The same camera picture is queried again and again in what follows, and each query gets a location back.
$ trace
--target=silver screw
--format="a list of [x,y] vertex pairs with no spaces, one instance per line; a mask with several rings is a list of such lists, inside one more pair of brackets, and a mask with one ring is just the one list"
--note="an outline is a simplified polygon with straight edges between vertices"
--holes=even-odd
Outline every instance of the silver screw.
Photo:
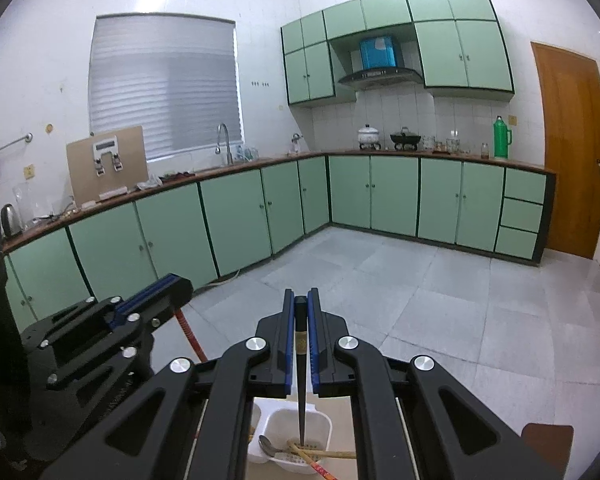
[[189,370],[189,368],[191,368],[191,361],[189,361],[185,357],[178,357],[177,359],[171,361],[171,364],[169,364],[169,368],[172,372],[181,374]]
[[247,339],[245,345],[249,350],[257,351],[262,350],[267,345],[267,342],[261,337],[252,337],[251,339]]
[[338,345],[345,350],[353,350],[358,346],[358,340],[352,335],[346,335],[338,339]]
[[416,357],[416,360],[413,362],[413,364],[418,370],[427,372],[433,368],[435,362],[428,355],[419,355]]
[[136,350],[135,346],[128,346],[122,351],[122,356],[129,359],[131,357],[135,357],[137,353],[138,350]]

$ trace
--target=window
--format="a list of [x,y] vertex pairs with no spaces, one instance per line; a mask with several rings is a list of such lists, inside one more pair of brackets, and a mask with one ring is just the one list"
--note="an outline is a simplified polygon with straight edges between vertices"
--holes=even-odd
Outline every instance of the window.
[[140,124],[147,160],[242,139],[235,24],[168,14],[96,19],[89,70],[91,131]]

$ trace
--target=countertop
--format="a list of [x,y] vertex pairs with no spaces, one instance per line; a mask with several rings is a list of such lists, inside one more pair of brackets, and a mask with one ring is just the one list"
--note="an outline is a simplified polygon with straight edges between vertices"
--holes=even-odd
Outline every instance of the countertop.
[[28,229],[26,232],[19,236],[10,238],[9,240],[5,240],[2,244],[2,252],[4,254],[8,254],[11,251],[16,250],[17,248],[20,248],[23,245],[26,245],[27,243],[32,242],[33,240],[36,240],[37,238],[43,237],[46,234],[64,228],[67,225],[71,225],[74,222],[77,222],[84,218],[88,218],[89,216],[95,215],[97,213],[101,213],[103,211],[106,211],[107,209],[112,209],[116,206],[123,205],[128,202],[134,202],[135,200],[140,200],[141,198],[151,196],[153,194],[166,191],[168,189],[186,186],[187,184],[200,182],[202,180],[215,178],[217,176],[241,173],[242,171],[247,170],[257,170],[259,168],[273,166],[275,164],[280,164],[282,162],[287,162],[290,160],[301,160],[303,158],[312,158],[314,156],[325,155],[419,156],[425,158],[444,158],[449,160],[460,160],[465,162],[480,162],[483,164],[492,164],[494,166],[504,166],[506,168],[516,168],[519,170],[539,171],[541,173],[555,173],[555,171],[548,170],[544,166],[527,164],[526,162],[519,162],[516,160],[510,160],[508,158],[480,158],[479,155],[451,155],[449,153],[432,152],[396,152],[389,150],[377,152],[372,150],[331,150],[322,152],[301,152],[289,155],[282,155],[279,157],[260,158],[259,160],[255,160],[253,162],[244,162],[241,164],[234,164],[232,166],[221,166],[219,168],[210,168],[209,170],[203,170],[196,173],[181,175],[164,182],[160,187],[154,187],[152,189],[146,190],[135,190],[125,195],[111,198],[104,202],[98,203],[97,205],[89,209],[65,214],[59,219],[53,221],[41,222],[40,224],[36,225],[35,227],[32,227],[31,229]]

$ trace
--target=wall outlet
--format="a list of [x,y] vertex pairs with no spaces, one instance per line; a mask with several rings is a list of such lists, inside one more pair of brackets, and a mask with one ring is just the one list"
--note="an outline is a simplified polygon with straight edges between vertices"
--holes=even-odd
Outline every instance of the wall outlet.
[[33,178],[36,176],[36,168],[33,166],[33,164],[29,164],[28,166],[24,167],[24,178],[26,180],[29,180],[30,178]]

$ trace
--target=gray floor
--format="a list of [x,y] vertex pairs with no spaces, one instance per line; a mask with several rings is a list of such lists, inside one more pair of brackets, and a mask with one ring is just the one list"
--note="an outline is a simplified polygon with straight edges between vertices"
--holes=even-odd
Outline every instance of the gray floor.
[[[600,267],[545,251],[539,268],[339,228],[195,297],[184,308],[209,357],[253,335],[283,291],[322,308],[391,357],[426,352],[517,433],[570,424],[566,478],[600,450]],[[155,332],[154,368],[192,356],[175,320]]]

